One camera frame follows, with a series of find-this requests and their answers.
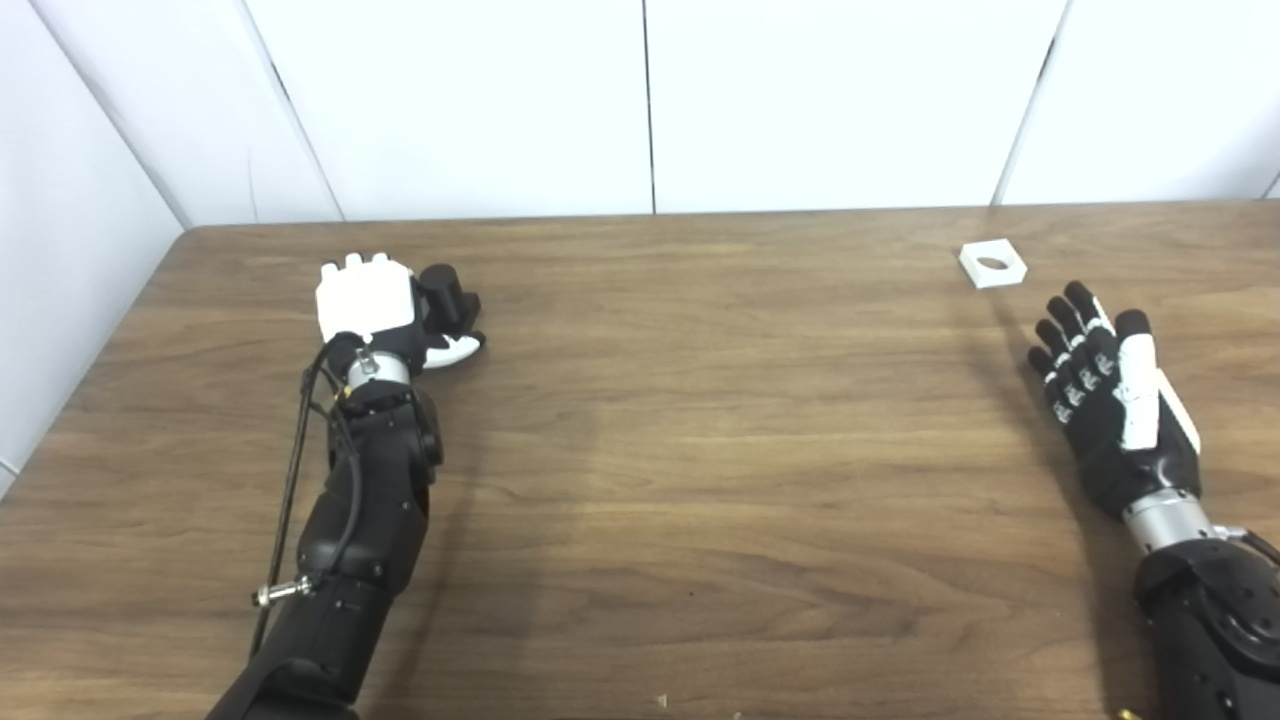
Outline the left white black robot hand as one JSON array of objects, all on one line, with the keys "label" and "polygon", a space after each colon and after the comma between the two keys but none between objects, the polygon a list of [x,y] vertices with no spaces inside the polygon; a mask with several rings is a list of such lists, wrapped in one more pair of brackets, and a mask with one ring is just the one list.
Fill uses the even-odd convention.
[{"label": "left white black robot hand", "polygon": [[324,363],[351,387],[410,384],[424,372],[471,359],[486,343],[475,328],[480,299],[448,264],[416,273],[384,252],[352,252],[344,265],[323,265],[315,299]]}]

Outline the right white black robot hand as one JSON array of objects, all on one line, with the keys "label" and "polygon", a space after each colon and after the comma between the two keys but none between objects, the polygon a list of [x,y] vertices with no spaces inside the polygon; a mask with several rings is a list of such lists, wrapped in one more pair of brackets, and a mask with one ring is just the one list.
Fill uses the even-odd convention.
[{"label": "right white black robot hand", "polygon": [[1027,361],[1088,500],[1120,520],[1153,493],[1199,497],[1199,434],[1158,364],[1147,314],[1110,316],[1079,281],[1046,310]]}]

